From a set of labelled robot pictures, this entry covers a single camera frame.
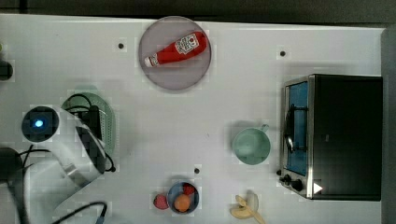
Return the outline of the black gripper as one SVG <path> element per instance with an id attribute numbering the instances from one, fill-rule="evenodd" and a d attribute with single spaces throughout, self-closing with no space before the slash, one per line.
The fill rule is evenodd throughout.
<path id="1" fill-rule="evenodd" d="M 86 111 L 75 112 L 75 115 L 82 120 L 82 122 L 87 125 L 93 134 L 98 138 L 102 139 L 102 130 L 100 124 L 100 111 L 99 107 L 92 105 Z"/>

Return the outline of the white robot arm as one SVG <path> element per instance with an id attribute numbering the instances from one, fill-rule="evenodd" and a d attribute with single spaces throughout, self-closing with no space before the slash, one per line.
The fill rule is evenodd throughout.
<path id="1" fill-rule="evenodd" d="M 27 112 L 21 131 L 47 157 L 23 171 L 22 201 L 29 224 L 51 224 L 54 210 L 106 169 L 103 142 L 79 118 L 60 107 Z"/>

